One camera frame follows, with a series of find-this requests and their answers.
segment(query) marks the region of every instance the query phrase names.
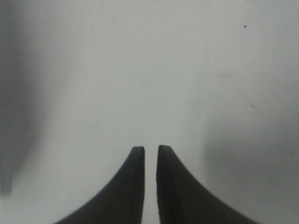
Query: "white surface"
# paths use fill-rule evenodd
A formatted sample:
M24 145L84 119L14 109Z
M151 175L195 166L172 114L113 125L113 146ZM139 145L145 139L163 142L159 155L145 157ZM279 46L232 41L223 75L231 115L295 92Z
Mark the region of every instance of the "white surface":
M138 145L143 223L158 223L159 144L252 219L299 222L298 1L5 4L38 132L0 223L58 221Z

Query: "white wall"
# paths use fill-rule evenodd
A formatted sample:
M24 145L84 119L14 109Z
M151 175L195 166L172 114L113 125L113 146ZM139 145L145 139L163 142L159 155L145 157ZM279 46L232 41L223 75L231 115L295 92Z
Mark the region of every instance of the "white wall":
M30 111L23 115L30 150L1 152L26 156L12 165L0 223L59 220L95 195L138 145L146 148L143 223L158 223L159 144L171 145L209 190L256 221L299 221L297 1L0 4L2 47L13 52L1 76L23 80L18 105ZM9 82L20 89L18 76ZM0 119L13 121L17 111Z

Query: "black curved tip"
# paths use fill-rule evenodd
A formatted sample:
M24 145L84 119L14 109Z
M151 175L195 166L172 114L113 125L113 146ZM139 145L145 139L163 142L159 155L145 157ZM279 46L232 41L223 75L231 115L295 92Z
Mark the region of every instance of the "black curved tip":
M161 224L256 224L197 182L170 146L159 146L157 197Z
M57 224L140 224L144 200L144 148L132 148L106 187Z

